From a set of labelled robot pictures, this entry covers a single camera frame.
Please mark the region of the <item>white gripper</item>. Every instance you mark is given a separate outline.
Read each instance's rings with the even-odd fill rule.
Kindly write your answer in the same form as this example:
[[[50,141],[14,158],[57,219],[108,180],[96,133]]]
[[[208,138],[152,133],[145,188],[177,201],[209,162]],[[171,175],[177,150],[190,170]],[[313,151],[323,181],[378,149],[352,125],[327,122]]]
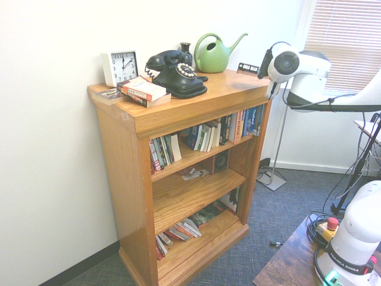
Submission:
[[[258,78],[263,79],[266,76],[267,76],[267,68],[261,67],[258,71]],[[280,83],[277,83],[271,79],[270,83],[268,84],[268,88],[267,88],[265,97],[268,100],[272,100],[279,93],[280,86],[281,86]]]

